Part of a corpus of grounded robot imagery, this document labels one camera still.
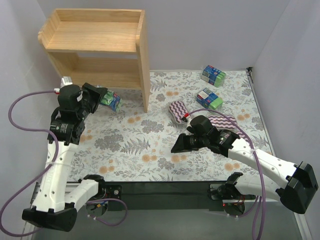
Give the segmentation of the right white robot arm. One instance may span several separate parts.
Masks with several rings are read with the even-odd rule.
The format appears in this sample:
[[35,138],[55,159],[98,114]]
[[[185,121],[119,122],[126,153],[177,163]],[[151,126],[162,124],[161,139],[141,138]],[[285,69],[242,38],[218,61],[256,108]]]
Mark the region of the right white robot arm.
[[172,153],[198,151],[207,148],[215,154],[241,162],[258,171],[259,176],[233,173],[226,181],[229,195],[255,195],[280,201],[287,209],[304,214],[319,185],[313,167],[301,162],[295,164],[253,149],[238,134],[218,129],[211,121],[199,115],[190,121],[189,135],[181,133]]

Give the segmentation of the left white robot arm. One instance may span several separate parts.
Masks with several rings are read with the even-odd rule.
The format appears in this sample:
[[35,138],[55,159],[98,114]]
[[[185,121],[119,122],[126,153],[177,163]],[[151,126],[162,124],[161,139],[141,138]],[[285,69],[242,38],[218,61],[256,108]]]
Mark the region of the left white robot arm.
[[69,232],[75,225],[78,211],[93,198],[106,194],[99,175],[87,175],[69,194],[65,194],[71,163],[85,130],[85,119],[93,114],[107,93],[105,87],[89,83],[69,84],[60,88],[59,106],[53,111],[48,135],[46,167],[40,188],[22,219],[39,228]]

